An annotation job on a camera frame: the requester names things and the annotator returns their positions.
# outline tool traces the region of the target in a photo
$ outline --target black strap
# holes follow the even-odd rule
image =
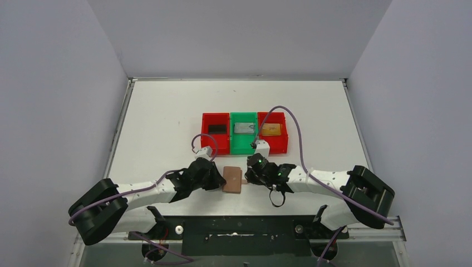
[[[283,204],[285,204],[285,192],[283,192],[283,191],[281,192],[281,193],[282,193],[282,196],[283,196],[283,201],[282,201],[282,203],[281,203],[280,205],[276,205],[276,204],[274,204],[274,202],[272,201],[272,197],[271,197],[273,191],[274,191],[274,190],[271,190],[271,192],[269,193],[269,199],[271,200],[272,206],[274,206],[274,207],[281,207],[281,206],[283,206]]]

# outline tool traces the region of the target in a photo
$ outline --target brown box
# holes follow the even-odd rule
[[[223,185],[223,192],[240,194],[242,176],[243,170],[240,167],[224,166],[223,178],[226,180],[226,184]]]

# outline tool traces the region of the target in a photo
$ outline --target gray wall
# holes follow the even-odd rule
[[[66,266],[127,78],[85,0],[0,4],[0,266]]]
[[[88,0],[130,77],[346,78],[391,0]]]
[[[472,2],[394,0],[348,80],[417,266],[472,266]]]

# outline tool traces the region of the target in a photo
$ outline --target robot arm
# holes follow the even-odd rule
[[[111,179],[100,180],[69,208],[71,225],[77,227],[86,245],[98,243],[110,233],[146,233],[162,218],[148,205],[176,202],[196,189],[212,190],[226,183],[209,160],[211,154],[211,148],[204,147],[188,168],[169,171],[158,181],[115,184]]]
[[[341,199],[311,179],[301,166],[269,162],[268,152],[268,143],[258,140],[255,154],[248,157],[248,170],[245,174],[248,182],[264,185],[271,192],[279,191],[284,198],[285,193],[311,192]],[[392,188],[363,166],[355,166],[350,171],[309,170],[309,173],[326,186],[382,216],[388,214],[395,196]],[[314,220],[333,231],[355,223],[363,223],[375,229],[382,229],[385,225],[384,221],[348,201],[322,206]]]

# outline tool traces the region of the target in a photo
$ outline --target screw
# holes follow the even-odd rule
[[[181,235],[184,232],[184,228],[181,225],[175,227],[175,233]]]
[[[295,233],[297,233],[297,234],[303,233],[303,226],[301,226],[301,225],[295,226]]]

